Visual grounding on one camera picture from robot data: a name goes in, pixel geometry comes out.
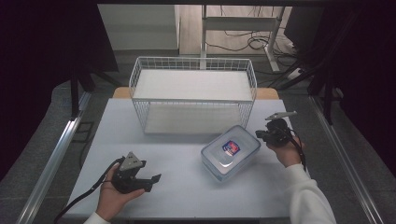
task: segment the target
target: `wire basket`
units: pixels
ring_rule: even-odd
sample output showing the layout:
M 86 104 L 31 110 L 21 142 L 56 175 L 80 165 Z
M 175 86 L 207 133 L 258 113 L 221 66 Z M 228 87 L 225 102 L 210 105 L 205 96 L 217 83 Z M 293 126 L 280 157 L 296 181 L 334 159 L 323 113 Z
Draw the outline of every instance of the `wire basket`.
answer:
M 144 133 L 246 128 L 257 83 L 248 59 L 139 57 L 129 89 Z

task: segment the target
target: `clear plastic container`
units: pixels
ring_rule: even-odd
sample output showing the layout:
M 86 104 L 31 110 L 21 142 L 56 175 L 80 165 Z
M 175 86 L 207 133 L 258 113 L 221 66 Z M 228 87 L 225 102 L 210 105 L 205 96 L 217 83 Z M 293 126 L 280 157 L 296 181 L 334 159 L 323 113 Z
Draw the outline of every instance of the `clear plastic container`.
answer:
M 219 181 L 225 181 L 260 150 L 259 140 L 235 125 L 201 150 L 205 167 Z

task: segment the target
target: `white tabletop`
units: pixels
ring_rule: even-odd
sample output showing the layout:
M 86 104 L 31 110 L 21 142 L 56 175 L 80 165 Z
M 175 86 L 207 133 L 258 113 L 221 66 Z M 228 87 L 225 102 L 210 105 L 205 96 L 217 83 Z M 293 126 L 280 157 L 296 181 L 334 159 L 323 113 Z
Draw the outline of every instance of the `white tabletop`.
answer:
M 247 130 L 253 135 L 256 130 L 265 130 L 264 119 L 284 111 L 281 100 L 256 100 Z M 287 217 L 284 167 L 275 153 L 260 140 L 261 150 L 253 160 L 220 183 L 206 170 L 200 154 L 214 138 L 216 135 L 143 134 L 132 101 L 110 99 L 69 202 L 86 192 L 111 162 L 132 151 L 147 161 L 136 177 L 162 177 L 151 192 L 127 203 L 120 218 Z M 88 217 L 95 210 L 98 197 L 99 189 L 64 217 Z

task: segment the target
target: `white wall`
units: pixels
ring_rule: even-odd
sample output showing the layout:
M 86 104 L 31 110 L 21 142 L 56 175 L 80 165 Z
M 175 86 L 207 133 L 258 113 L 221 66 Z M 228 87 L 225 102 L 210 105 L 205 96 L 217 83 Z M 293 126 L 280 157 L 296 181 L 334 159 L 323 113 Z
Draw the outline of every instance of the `white wall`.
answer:
M 178 49 L 178 6 L 98 7 L 113 50 Z

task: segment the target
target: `human hand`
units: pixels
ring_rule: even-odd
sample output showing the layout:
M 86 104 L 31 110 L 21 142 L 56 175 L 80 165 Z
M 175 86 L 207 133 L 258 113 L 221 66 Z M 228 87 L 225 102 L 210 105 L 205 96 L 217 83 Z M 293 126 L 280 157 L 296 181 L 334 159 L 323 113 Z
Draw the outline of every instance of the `human hand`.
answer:
M 304 147 L 304 143 L 300 143 L 300 140 L 298 137 L 293 136 L 293 139 L 297 142 L 297 144 L 300 145 L 300 147 Z M 270 144 L 267 144 L 267 146 L 275 152 L 277 159 L 285 167 L 289 167 L 291 165 L 301 163 L 300 155 L 297 151 L 297 148 L 295 147 L 295 145 L 292 142 L 288 142 L 283 147 L 274 147 Z
M 139 197 L 145 192 L 143 189 L 138 189 L 127 194 L 119 193 L 111 184 L 111 179 L 118 167 L 119 164 L 114 165 L 108 171 L 106 180 L 100 188 L 99 203 L 96 208 L 96 214 L 106 221 L 109 221 L 118 214 L 126 203 Z

